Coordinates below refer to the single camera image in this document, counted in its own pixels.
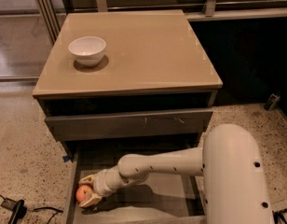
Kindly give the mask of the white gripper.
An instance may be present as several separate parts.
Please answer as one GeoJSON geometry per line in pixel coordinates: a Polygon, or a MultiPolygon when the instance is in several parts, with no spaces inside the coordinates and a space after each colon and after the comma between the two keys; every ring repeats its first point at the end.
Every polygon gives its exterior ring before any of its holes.
{"type": "Polygon", "coordinates": [[[95,175],[87,175],[78,181],[78,185],[91,185],[94,192],[88,193],[79,204],[81,208],[88,208],[98,204],[102,197],[108,197],[124,186],[123,179],[116,167],[104,169],[95,175]]]}

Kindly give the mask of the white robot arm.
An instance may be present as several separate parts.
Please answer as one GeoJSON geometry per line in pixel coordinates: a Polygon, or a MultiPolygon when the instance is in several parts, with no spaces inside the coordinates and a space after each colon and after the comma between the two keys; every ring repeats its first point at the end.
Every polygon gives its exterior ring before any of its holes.
{"type": "Polygon", "coordinates": [[[202,147],[123,156],[116,166],[79,180],[92,186],[79,206],[94,205],[118,189],[144,182],[151,173],[201,175],[207,224],[274,224],[259,147],[235,124],[212,129],[202,147]]]}

